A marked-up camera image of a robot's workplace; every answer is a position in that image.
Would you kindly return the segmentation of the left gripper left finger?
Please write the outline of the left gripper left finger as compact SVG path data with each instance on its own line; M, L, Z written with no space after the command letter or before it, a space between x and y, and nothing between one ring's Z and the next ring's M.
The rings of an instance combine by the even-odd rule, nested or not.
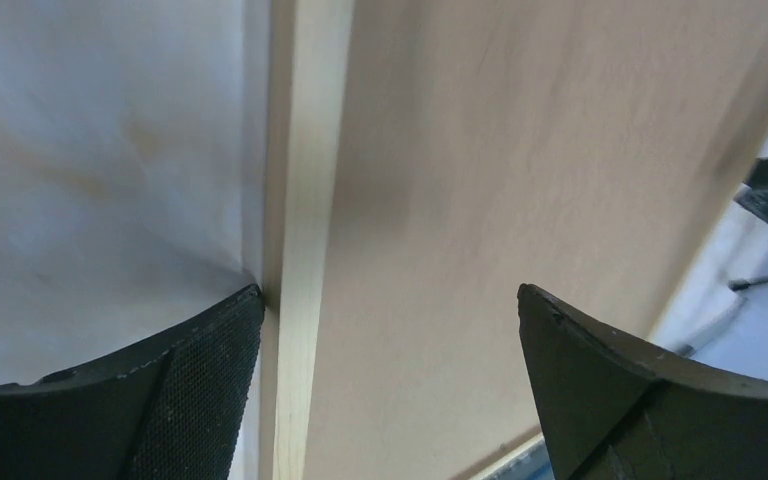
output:
M0 479L225 479L261 343L249 285L30 385L0 385Z

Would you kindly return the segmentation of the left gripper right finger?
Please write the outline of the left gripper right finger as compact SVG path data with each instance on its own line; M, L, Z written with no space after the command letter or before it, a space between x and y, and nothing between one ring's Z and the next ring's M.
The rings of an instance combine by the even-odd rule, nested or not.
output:
M532 285L519 335L558 479L768 479L768 381L679 356Z

